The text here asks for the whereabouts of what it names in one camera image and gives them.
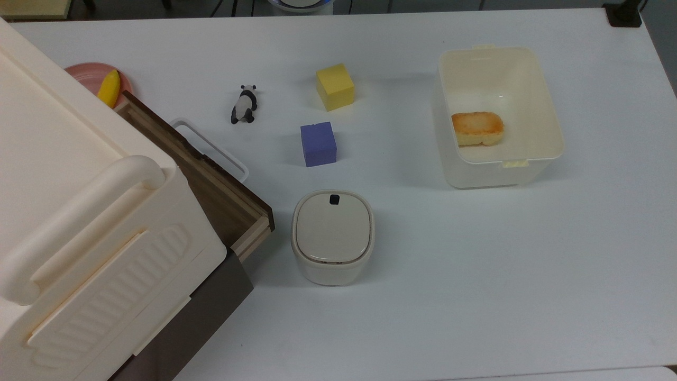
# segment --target purple cube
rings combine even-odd
[[[331,123],[302,125],[301,144],[306,167],[336,163],[336,140]]]

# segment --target yellow sponge cube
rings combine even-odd
[[[344,64],[316,71],[318,94],[327,111],[347,106],[355,100],[355,86]]]

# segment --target panda figurine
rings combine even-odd
[[[252,123],[254,121],[254,115],[252,111],[257,109],[256,104],[256,85],[240,86],[242,92],[240,97],[233,107],[233,112],[230,114],[230,123],[237,123],[240,120],[244,120],[247,123]]]

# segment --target bread slice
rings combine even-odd
[[[503,138],[503,121],[494,113],[453,114],[452,123],[459,146],[493,146]]]

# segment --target banana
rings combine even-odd
[[[99,94],[97,97],[104,101],[108,107],[115,107],[115,102],[118,100],[118,94],[120,93],[120,74],[117,70],[113,70],[106,75],[104,81],[99,87]]]

